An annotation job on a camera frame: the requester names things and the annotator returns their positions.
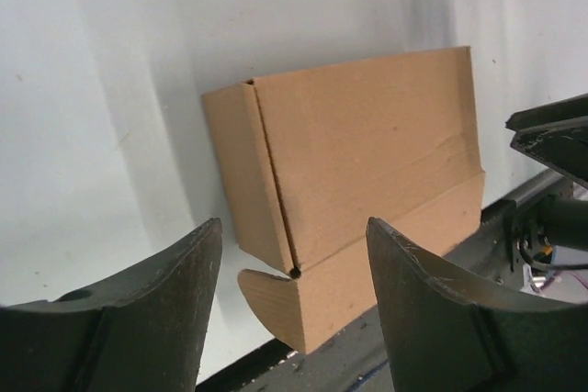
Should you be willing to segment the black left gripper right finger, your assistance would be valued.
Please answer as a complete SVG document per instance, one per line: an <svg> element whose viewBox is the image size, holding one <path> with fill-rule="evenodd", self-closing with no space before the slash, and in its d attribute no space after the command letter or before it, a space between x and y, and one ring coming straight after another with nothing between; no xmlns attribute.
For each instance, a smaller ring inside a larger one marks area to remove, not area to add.
<svg viewBox="0 0 588 392"><path fill-rule="evenodd" d="M586 390L586 305L483 279L380 218L366 236L395 390Z"/></svg>

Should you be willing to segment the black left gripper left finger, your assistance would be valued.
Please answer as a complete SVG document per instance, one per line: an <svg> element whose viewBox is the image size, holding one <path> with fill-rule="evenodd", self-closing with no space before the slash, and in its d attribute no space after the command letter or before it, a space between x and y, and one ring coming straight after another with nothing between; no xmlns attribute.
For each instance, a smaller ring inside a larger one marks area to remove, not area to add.
<svg viewBox="0 0 588 392"><path fill-rule="evenodd" d="M1 309L4 391L193 391L222 252L210 218L54 301Z"/></svg>

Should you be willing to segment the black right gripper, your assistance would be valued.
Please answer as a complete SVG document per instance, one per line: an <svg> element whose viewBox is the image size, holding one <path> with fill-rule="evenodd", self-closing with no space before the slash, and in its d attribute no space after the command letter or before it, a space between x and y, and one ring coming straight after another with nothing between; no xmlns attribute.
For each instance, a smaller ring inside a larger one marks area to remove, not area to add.
<svg viewBox="0 0 588 392"><path fill-rule="evenodd" d="M510 147L549 169L587 186L587 95L512 114L505 126L514 132ZM543 263L536 247L587 251L587 202L546 195L522 204L505 201L503 219L506 268L526 263L544 273L583 271L587 262Z"/></svg>

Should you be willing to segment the brown cardboard box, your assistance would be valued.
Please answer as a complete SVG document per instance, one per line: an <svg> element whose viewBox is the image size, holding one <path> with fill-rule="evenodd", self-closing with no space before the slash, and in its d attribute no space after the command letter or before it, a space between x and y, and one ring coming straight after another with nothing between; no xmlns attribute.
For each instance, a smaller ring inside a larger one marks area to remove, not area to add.
<svg viewBox="0 0 588 392"><path fill-rule="evenodd" d="M437 255L480 225L471 50L424 50L255 77L203 95L262 325L312 353L376 304L366 245L382 218Z"/></svg>

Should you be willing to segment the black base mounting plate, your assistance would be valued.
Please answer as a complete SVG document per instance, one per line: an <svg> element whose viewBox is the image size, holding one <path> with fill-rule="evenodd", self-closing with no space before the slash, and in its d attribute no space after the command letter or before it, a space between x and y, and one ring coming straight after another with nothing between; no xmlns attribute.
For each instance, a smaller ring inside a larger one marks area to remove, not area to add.
<svg viewBox="0 0 588 392"><path fill-rule="evenodd" d="M587 195L545 171L486 208L437 257L381 220L367 224L378 304L316 351L271 341L202 391L584 391L587 293L556 278L544 244L581 253Z"/></svg>

